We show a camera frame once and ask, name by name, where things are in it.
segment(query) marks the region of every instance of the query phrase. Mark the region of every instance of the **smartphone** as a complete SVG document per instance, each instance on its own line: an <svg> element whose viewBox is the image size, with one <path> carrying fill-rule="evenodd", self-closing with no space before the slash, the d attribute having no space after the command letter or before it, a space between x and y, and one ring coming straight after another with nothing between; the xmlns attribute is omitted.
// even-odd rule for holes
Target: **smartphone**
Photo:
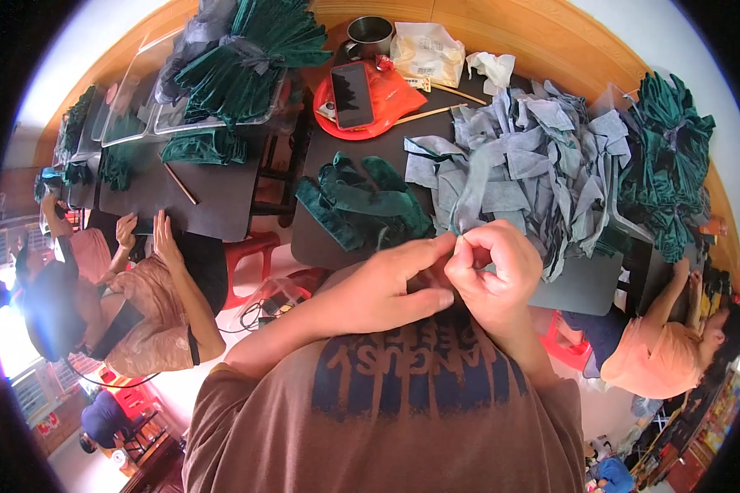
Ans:
<svg viewBox="0 0 740 493"><path fill-rule="evenodd" d="M154 234L153 219L138 219L137 226L134 226L132 234L140 236L151 236Z"/></svg>
<svg viewBox="0 0 740 493"><path fill-rule="evenodd" d="M335 92L338 129L354 130L375 122L364 63L335 67L331 70L331 85Z"/></svg>

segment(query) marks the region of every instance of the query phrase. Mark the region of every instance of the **hair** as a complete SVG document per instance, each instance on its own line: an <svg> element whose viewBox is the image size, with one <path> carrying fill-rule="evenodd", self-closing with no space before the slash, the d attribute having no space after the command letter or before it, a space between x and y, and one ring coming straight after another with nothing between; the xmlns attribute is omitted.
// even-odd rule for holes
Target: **hair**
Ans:
<svg viewBox="0 0 740 493"><path fill-rule="evenodd" d="M3 281L0 281L0 309L11 303L11 291Z"/></svg>
<svg viewBox="0 0 740 493"><path fill-rule="evenodd" d="M85 450L86 454L93 454L96 451L96 447L94 447L93 443L88 440L84 433L79 435L79 446Z"/></svg>
<svg viewBox="0 0 740 493"><path fill-rule="evenodd" d="M705 381L711 385L720 385L726 368L740 355L740 305L730 302L729 316L720 330L724 333L724 342L718 347L710 367L705 372Z"/></svg>
<svg viewBox="0 0 740 493"><path fill-rule="evenodd" d="M69 266L55 260L26 289L25 325L30 342L46 360L57 361L77 352L88 327L74 308L76 279Z"/></svg>

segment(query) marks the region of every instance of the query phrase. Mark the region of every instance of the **orange t-shirt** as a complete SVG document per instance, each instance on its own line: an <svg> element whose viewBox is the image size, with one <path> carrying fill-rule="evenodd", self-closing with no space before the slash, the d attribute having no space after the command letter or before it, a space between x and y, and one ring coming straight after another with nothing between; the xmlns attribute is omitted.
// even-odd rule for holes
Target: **orange t-shirt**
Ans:
<svg viewBox="0 0 740 493"><path fill-rule="evenodd" d="M109 269L112 258L104 234L95 229L77 231L69 237L79 275L94 284Z"/></svg>
<svg viewBox="0 0 740 493"><path fill-rule="evenodd" d="M701 377L698 347L687 327L666 323L652 354L642 328L641 317L627 324L620 345L603 363L601 378L648 399L668 399L696 387Z"/></svg>

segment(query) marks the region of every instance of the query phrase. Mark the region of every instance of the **chopstick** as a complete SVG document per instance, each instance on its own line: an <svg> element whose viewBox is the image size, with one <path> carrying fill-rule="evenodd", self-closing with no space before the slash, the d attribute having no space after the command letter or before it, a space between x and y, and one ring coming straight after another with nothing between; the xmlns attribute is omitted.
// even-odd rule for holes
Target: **chopstick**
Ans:
<svg viewBox="0 0 740 493"><path fill-rule="evenodd" d="M162 163L162 164L165 165L165 168L167 168L167 172L170 173L170 176L173 177L173 180L175 180L175 182L178 183L178 186L180 187L181 190L184 191L186 196L189 197L189 200L191 200L193 204L197 205L197 200L195 199L195 197L192 196L192 194L189 193L189 191L186 189L184 184L180 182L178 177L175 175L175 173L173 173L173 170L170 168L170 165L167 163Z"/></svg>
<svg viewBox="0 0 740 493"><path fill-rule="evenodd" d="M401 123L411 122L412 120L419 120L420 118L424 118L424 117L429 117L429 116L430 116L430 115L432 115L432 114L436 114L436 113L444 113L444 111L449 111L449 110L451 110L452 108L457 108L457 107L459 107L459 106L465 106L465 105L466 105L466 103L463 103L463 104L456 104L456 105L454 105L454 106L447 106L447 107L444 107L444 108L439 108L438 110L425 111L424 113L419 113L419 114L413 114L413 115L411 115L410 117L405 117L405 118L401 118L401 119L397 120L397 121L396 121L396 122L395 122L395 123L393 124L393 126L394 126L394 125L396 125L396 124L401 124Z"/></svg>
<svg viewBox="0 0 740 493"><path fill-rule="evenodd" d="M448 88L447 86L443 86L441 84L435 84L435 83L431 82L430 83L430 87L436 88L436 89L441 89L442 91L451 92L452 94L457 94L459 96L463 96L466 99L471 99L472 101L476 101L479 104L487 105L487 103L485 103L482 99L475 98L474 96L470 96L470 95L465 94L465 93L460 92L460 91L455 91L453 88Z"/></svg>

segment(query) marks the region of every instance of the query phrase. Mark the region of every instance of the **elbow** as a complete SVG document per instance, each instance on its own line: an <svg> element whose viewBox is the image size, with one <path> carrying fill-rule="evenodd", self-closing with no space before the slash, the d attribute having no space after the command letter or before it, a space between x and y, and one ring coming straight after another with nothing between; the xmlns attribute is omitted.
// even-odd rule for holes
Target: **elbow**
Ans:
<svg viewBox="0 0 740 493"><path fill-rule="evenodd" d="M227 344L220 337L217 341L209 343L207 346L200 346L200 362L211 361L220 357L227 349Z"/></svg>

